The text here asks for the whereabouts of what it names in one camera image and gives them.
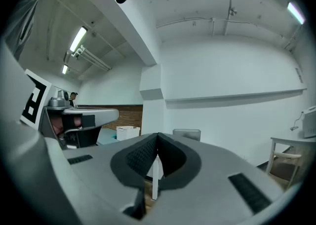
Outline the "person's grey shirt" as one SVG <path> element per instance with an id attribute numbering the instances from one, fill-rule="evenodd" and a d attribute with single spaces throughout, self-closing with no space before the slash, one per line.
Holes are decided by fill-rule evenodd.
<path id="1" fill-rule="evenodd" d="M 3 37 L 16 60 L 30 37 L 37 3 L 38 0 L 19 0 L 7 21 Z"/>

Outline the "wooden chair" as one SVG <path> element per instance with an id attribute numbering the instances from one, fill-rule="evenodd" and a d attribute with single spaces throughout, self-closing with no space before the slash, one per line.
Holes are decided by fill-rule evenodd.
<path id="1" fill-rule="evenodd" d="M 281 180 L 283 184 L 286 184 L 285 189 L 289 189 L 300 168 L 299 160 L 302 155 L 275 151 L 272 154 L 273 160 L 270 166 L 267 167 L 266 173 Z"/>

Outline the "grey plastic laundry basket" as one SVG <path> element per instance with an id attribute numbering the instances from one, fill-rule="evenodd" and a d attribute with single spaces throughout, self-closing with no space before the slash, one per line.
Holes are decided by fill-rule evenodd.
<path id="1" fill-rule="evenodd" d="M 200 142 L 201 131 L 199 129 L 173 129 L 173 135 L 189 138 Z"/>

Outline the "person's left hand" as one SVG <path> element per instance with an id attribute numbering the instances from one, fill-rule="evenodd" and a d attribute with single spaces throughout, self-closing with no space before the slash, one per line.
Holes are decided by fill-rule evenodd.
<path id="1" fill-rule="evenodd" d="M 77 115 L 52 116 L 50 123 L 57 137 L 69 129 L 79 128 L 82 125 L 81 116 Z"/>

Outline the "white appliance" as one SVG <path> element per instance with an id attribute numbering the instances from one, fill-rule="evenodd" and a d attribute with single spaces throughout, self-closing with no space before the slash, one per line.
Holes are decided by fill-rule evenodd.
<path id="1" fill-rule="evenodd" d="M 304 138 L 316 136 L 316 106 L 303 111 L 302 127 Z"/>

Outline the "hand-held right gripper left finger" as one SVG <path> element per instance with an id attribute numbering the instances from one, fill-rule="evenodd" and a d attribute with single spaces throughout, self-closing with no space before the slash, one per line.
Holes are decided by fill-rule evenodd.
<path id="1" fill-rule="evenodd" d="M 146 134 L 74 150 L 45 139 L 58 183 L 84 225 L 158 225 L 154 213 L 146 212 L 142 175 L 152 165 L 145 155 L 156 138 Z"/>

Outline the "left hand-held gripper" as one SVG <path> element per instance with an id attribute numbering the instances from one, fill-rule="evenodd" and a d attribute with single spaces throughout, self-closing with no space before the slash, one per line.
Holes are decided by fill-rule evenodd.
<path id="1" fill-rule="evenodd" d="M 72 107 L 68 93 L 30 70 L 25 74 L 35 88 L 22 112 L 21 121 L 38 130 L 44 137 L 58 141 L 62 149 L 78 149 L 97 145 L 101 126 L 119 118 L 117 109 Z M 57 137 L 50 123 L 52 116 L 63 115 L 63 127 L 73 128 Z"/>

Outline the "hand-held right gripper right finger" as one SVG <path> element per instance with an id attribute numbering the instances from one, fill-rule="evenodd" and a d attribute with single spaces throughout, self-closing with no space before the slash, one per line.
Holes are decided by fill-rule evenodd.
<path id="1" fill-rule="evenodd" d="M 273 216 L 281 187 L 233 152 L 168 134 L 199 155 L 200 169 L 184 187 L 160 190 L 150 225 L 261 225 Z"/>

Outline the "white ceiling pipes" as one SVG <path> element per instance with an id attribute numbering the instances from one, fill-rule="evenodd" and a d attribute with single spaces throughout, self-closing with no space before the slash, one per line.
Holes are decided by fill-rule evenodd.
<path id="1" fill-rule="evenodd" d="M 67 50 L 64 55 L 64 64 L 68 64 L 71 57 L 74 57 L 78 59 L 79 57 L 82 57 L 92 65 L 97 66 L 98 68 L 109 71 L 112 69 L 109 65 L 107 65 L 105 62 L 103 62 L 101 59 L 96 57 L 93 53 L 91 53 L 86 47 L 81 45 L 76 51 L 72 52 L 71 50 Z"/>

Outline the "white perforated basket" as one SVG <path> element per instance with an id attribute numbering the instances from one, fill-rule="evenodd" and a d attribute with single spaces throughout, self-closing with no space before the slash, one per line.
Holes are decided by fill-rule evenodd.
<path id="1" fill-rule="evenodd" d="M 138 137 L 140 134 L 140 127 L 134 126 L 118 126 L 117 127 L 117 140 L 123 141 L 131 138 Z"/>

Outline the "white ceiling conduit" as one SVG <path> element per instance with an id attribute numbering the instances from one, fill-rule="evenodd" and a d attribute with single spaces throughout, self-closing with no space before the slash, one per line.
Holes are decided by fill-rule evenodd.
<path id="1" fill-rule="evenodd" d="M 157 28 L 185 21 L 248 24 L 287 38 L 297 27 L 286 4 L 276 0 L 172 0 L 172 5 L 156 12 Z"/>

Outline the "white side table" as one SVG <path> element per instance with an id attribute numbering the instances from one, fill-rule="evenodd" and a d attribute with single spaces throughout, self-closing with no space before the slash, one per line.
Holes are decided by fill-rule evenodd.
<path id="1" fill-rule="evenodd" d="M 272 146 L 271 146 L 271 152 L 270 152 L 270 158 L 268 161 L 268 166 L 270 166 L 272 160 L 273 160 L 273 152 L 276 152 L 276 145 L 282 144 L 282 145 L 288 145 L 291 147 L 298 147 L 298 146 L 307 146 L 307 147 L 316 147 L 316 137 L 311 138 L 300 138 L 299 134 L 296 135 L 289 135 L 288 137 L 271 137 Z"/>

